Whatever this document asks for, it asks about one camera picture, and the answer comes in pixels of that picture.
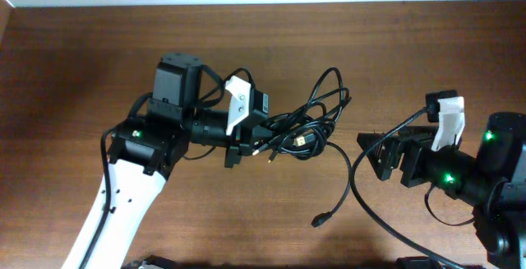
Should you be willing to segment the black USB cable white plug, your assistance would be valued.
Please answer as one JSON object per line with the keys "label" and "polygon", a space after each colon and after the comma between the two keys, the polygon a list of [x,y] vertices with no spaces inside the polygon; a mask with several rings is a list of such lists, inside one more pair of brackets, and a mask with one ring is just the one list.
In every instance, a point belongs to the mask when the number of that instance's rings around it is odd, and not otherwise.
{"label": "black USB cable white plug", "polygon": [[272,153],[269,146],[270,142],[276,141],[282,136],[297,136],[309,128],[324,128],[324,123],[321,119],[313,118],[307,114],[287,113],[270,117],[263,122],[262,126],[271,131],[271,136],[261,141],[258,149],[253,151],[253,155],[263,151],[271,151]]}

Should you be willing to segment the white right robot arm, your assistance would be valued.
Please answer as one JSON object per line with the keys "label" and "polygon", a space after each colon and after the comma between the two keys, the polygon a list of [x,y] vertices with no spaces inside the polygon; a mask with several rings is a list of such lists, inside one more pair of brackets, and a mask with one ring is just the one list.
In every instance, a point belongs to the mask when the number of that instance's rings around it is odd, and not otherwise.
{"label": "white right robot arm", "polygon": [[489,116],[475,156],[457,146],[433,151],[435,126],[406,126],[391,137],[358,134],[379,180],[393,169],[412,188],[431,183],[448,197],[473,207],[476,235],[487,260],[499,268],[525,266],[525,116],[498,112]]}

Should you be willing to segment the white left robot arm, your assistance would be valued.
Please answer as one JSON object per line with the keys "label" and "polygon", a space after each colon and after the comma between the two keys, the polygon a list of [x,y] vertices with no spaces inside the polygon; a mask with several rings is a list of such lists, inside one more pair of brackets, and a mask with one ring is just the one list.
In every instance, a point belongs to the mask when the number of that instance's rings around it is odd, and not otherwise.
{"label": "white left robot arm", "polygon": [[270,137],[269,97],[251,78],[222,79],[198,57],[166,53],[154,88],[101,137],[103,178],[65,268],[119,268],[190,144],[225,148],[232,168]]}

